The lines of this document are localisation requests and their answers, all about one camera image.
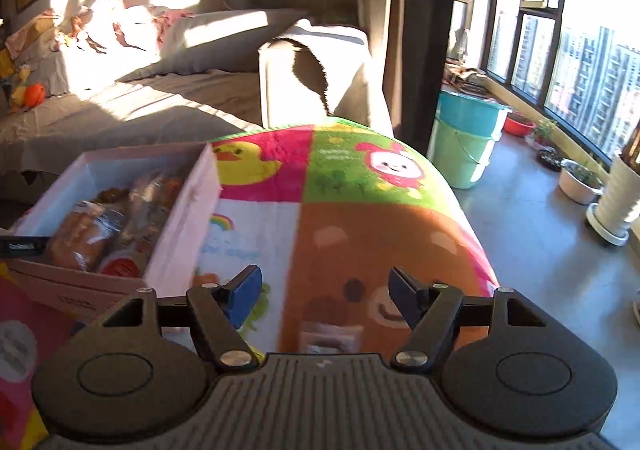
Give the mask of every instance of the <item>tiled floor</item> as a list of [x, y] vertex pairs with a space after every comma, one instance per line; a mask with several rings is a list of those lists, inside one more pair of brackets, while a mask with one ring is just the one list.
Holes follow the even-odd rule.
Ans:
[[519, 138], [504, 134], [482, 179], [456, 195], [501, 284], [517, 289], [602, 354], [618, 397], [602, 434], [640, 450], [640, 326], [630, 308], [640, 259], [606, 245], [586, 208], [558, 188]]

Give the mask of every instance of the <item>metal screw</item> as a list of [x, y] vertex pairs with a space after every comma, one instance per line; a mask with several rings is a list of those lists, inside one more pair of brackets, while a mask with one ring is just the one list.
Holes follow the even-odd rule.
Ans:
[[220, 361], [228, 367], [244, 367], [253, 361], [246, 351], [227, 351], [220, 356]]
[[402, 351], [396, 354], [396, 362], [405, 367], [421, 367], [428, 361], [428, 356], [418, 351]]

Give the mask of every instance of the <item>blue bucket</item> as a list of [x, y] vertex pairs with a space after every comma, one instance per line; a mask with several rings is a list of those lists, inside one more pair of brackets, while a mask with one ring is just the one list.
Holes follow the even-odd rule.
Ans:
[[436, 116], [457, 130], [490, 138], [502, 130], [509, 111], [509, 107], [497, 102], [440, 91]]

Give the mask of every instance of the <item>pink box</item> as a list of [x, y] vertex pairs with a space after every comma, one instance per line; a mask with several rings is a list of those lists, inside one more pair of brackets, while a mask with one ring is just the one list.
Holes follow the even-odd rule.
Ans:
[[112, 187], [130, 188], [161, 168], [190, 168], [142, 279], [66, 270], [13, 259], [12, 277], [32, 300], [91, 320], [139, 287], [158, 296], [183, 295], [191, 285], [209, 218], [220, 196], [216, 157], [209, 143], [94, 150], [78, 157], [30, 210], [16, 236], [50, 237], [72, 207]]

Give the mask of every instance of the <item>bread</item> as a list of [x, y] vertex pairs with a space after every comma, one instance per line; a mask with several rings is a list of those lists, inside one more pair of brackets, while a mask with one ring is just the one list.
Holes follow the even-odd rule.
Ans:
[[122, 219], [114, 205], [79, 202], [49, 241], [50, 262], [68, 270], [93, 271], [120, 232]]

